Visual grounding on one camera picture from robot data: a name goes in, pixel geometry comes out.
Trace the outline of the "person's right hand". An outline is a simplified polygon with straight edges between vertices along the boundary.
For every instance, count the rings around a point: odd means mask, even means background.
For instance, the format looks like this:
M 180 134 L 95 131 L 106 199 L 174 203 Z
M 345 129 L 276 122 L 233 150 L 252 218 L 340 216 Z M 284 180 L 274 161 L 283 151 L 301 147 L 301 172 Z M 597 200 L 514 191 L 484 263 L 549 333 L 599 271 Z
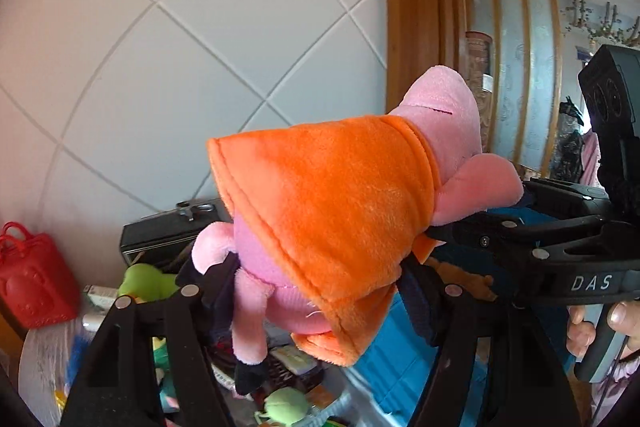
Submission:
M 596 338 L 596 328 L 585 320 L 586 308 L 583 306 L 570 306 L 568 308 L 570 321 L 567 325 L 566 347 L 568 352 L 580 358 L 586 354 L 588 347 Z M 638 301 L 625 301 L 616 303 L 608 312 L 608 326 L 614 332 L 627 337 L 627 342 L 622 359 L 631 357 L 639 350 L 640 339 L 640 307 Z

